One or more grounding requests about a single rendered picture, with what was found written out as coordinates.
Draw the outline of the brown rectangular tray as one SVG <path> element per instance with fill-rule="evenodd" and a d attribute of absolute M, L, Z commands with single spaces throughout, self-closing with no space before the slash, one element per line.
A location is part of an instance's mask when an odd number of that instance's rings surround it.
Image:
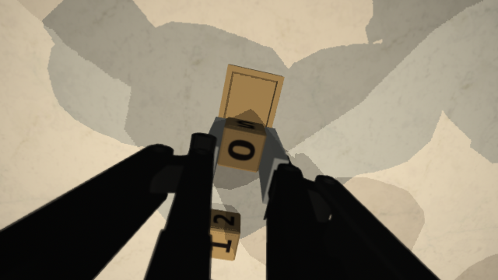
<path fill-rule="evenodd" d="M 219 117 L 272 128 L 283 81 L 281 75 L 228 64 Z"/>

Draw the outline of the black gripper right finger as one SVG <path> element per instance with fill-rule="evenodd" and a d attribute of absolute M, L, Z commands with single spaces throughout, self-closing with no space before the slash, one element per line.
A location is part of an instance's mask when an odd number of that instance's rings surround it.
<path fill-rule="evenodd" d="M 440 280 L 339 181 L 303 178 L 276 129 L 265 132 L 266 280 Z"/>

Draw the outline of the tan cube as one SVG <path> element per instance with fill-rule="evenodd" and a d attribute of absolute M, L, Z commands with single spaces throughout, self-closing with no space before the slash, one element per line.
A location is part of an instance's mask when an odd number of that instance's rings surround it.
<path fill-rule="evenodd" d="M 240 239 L 240 213 L 212 209 L 212 258 L 234 261 Z"/>
<path fill-rule="evenodd" d="M 266 136 L 263 124 L 228 117 L 217 164 L 258 172 Z"/>

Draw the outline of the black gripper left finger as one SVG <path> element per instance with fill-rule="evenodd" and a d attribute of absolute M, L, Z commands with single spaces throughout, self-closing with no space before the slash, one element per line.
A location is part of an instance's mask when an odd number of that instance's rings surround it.
<path fill-rule="evenodd" d="M 0 230 L 0 280 L 94 280 L 175 193 L 143 280 L 211 280 L 212 182 L 226 118 L 187 155 L 148 145 Z M 221 140 L 221 141 L 220 141 Z"/>

